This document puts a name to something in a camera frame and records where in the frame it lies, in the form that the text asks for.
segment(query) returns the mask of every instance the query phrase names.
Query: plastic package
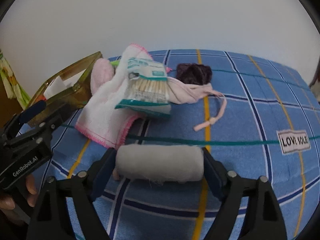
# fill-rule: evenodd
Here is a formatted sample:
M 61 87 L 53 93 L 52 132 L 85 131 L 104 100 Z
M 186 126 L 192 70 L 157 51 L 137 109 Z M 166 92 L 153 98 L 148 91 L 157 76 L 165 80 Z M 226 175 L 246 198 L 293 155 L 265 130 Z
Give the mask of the plastic package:
M 162 63 L 144 58 L 128 60 L 129 85 L 116 108 L 129 108 L 151 116 L 168 117 L 171 106 L 167 73 Z

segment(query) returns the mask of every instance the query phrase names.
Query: silver bolt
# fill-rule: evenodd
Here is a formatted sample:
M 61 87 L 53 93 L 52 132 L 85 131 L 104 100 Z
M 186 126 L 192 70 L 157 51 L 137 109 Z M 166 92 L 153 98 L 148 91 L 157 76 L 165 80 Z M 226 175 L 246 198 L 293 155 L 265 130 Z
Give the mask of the silver bolt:
M 48 183 L 54 182 L 54 177 L 53 177 L 53 176 L 48 177 L 48 178 L 47 178 L 47 182 L 48 182 Z
M 80 171 L 80 172 L 78 173 L 78 177 L 79 177 L 79 178 L 84 178 L 85 176 L 87 176 L 87 172 L 86 172 L 86 171 Z
M 260 180 L 264 183 L 266 183 L 268 181 L 268 178 L 266 176 L 261 176 Z
M 42 141 L 43 141 L 43 138 L 42 138 L 42 137 L 39 137 L 39 138 L 36 140 L 36 143 L 37 143 L 37 144 L 40 144 L 40 143 L 42 143 Z
M 231 177 L 231 178 L 234 178 L 237 176 L 237 173 L 235 171 L 228 171 L 228 176 Z

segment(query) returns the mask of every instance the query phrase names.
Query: amber storage bin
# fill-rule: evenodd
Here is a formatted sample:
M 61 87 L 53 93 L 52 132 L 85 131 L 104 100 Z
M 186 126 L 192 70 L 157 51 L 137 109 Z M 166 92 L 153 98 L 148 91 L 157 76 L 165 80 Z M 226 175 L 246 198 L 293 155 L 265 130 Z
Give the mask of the amber storage bin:
M 88 57 L 85 57 L 76 63 L 61 70 L 51 78 L 49 78 L 38 89 L 33 98 L 28 104 L 28 107 L 44 98 L 43 93 L 48 85 L 57 77 L 60 76 L 63 81 L 85 70 L 79 80 L 72 86 L 62 92 L 49 98 L 44 111 L 34 117 L 28 124 L 33 127 L 44 120 L 48 115 L 56 111 L 64 103 L 69 103 L 73 110 L 84 107 L 91 98 L 90 79 L 91 71 L 97 59 L 101 58 L 101 52 L 96 52 Z

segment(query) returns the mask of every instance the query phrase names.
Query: love sole label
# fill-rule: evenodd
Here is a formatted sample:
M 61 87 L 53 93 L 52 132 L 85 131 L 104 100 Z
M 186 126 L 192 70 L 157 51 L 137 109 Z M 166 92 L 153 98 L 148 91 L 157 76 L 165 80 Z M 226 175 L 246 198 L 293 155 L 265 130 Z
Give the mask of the love sole label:
M 282 130 L 277 131 L 282 154 L 293 153 L 297 151 L 310 150 L 310 142 L 305 130 Z

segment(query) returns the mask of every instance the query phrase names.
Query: pink strap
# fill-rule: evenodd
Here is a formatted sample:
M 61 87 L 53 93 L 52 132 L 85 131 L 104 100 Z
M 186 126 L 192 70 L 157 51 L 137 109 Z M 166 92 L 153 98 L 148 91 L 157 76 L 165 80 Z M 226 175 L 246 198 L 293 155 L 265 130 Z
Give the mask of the pink strap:
M 208 121 L 203 122 L 203 123 L 198 124 L 195 127 L 193 127 L 193 129 L 196 132 L 201 130 L 201 129 L 203 129 L 203 128 L 205 128 L 205 127 L 207 127 L 207 126 L 209 126 L 209 125 L 213 125 L 215 122 L 217 122 L 223 116 L 224 111 L 225 111 L 226 106 L 227 106 L 227 99 L 222 93 L 220 93 L 218 91 L 215 91 L 215 90 L 208 90 L 207 92 L 212 94 L 212 95 L 215 95 L 215 96 L 217 96 L 219 98 L 223 97 L 222 106 L 221 106 L 221 108 L 220 108 L 220 110 L 219 110 L 219 112 L 218 112 L 216 117 L 211 117 Z

